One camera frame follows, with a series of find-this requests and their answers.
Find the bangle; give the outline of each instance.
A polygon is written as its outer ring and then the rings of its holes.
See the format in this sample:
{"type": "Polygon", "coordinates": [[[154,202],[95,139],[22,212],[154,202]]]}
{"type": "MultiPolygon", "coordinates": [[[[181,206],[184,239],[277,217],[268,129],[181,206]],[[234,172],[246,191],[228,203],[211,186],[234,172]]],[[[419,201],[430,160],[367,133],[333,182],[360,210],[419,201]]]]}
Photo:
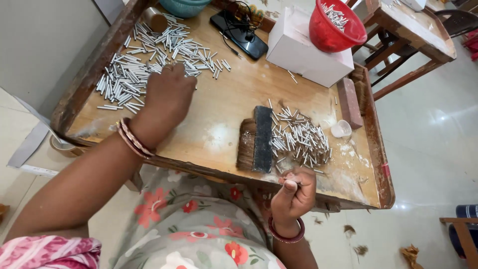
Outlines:
{"type": "Polygon", "coordinates": [[[148,150],[131,132],[130,128],[128,127],[129,122],[130,118],[123,118],[118,122],[117,128],[121,138],[123,138],[124,142],[134,153],[142,158],[149,159],[153,157],[155,154],[148,150]]]}
{"type": "Polygon", "coordinates": [[[304,234],[305,234],[305,225],[304,225],[304,222],[302,221],[301,218],[298,218],[297,221],[299,222],[299,225],[300,225],[300,232],[299,234],[296,236],[296,237],[293,237],[293,238],[286,238],[286,237],[282,237],[280,236],[275,230],[274,230],[274,226],[272,225],[272,216],[269,217],[269,233],[271,233],[271,235],[281,241],[281,242],[284,242],[284,243],[288,243],[288,244],[293,244],[293,243],[297,243],[299,242],[303,237],[304,237],[304,234]]]}

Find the wall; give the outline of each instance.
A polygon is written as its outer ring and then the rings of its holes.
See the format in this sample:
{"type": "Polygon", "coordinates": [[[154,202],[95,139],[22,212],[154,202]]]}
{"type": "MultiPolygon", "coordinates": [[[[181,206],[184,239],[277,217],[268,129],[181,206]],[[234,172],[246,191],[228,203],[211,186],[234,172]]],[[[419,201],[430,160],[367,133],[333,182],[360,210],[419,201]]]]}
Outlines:
{"type": "Polygon", "coordinates": [[[2,0],[0,25],[0,87],[47,118],[108,30],[91,0],[2,0]]]}

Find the woman's hand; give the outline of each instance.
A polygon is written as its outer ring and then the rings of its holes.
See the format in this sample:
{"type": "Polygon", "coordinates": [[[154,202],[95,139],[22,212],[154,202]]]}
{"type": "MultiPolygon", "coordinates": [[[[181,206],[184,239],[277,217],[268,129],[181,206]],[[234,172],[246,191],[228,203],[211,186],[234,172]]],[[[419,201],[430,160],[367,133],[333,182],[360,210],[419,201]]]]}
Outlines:
{"type": "Polygon", "coordinates": [[[184,77],[184,65],[166,65],[152,73],[146,86],[145,106],[131,120],[130,129],[149,149],[156,148],[165,135],[187,115],[197,80],[184,77]]]}
{"type": "Polygon", "coordinates": [[[300,231],[296,219],[315,205],[315,173],[296,167],[282,173],[279,183],[283,186],[271,202],[274,229],[281,236],[292,238],[300,231]]]}

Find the pink cloth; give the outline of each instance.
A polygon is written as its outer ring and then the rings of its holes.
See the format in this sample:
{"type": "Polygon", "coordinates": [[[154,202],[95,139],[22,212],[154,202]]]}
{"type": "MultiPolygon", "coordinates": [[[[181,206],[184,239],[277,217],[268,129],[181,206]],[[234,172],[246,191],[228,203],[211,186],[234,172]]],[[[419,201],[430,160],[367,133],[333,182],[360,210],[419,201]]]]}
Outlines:
{"type": "Polygon", "coordinates": [[[19,237],[0,248],[0,269],[98,269],[100,253],[94,238],[19,237]]]}

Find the black smartphone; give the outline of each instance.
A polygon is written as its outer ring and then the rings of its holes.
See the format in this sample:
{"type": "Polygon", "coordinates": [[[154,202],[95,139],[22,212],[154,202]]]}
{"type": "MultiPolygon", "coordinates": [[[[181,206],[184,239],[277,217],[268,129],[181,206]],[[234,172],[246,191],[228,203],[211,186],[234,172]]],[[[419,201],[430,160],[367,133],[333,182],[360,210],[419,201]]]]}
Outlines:
{"type": "Polygon", "coordinates": [[[254,60],[259,59],[269,49],[264,41],[254,33],[251,33],[251,31],[248,31],[247,25],[237,25],[237,23],[241,22],[229,11],[220,11],[212,16],[210,21],[225,37],[232,40],[254,60]]]}

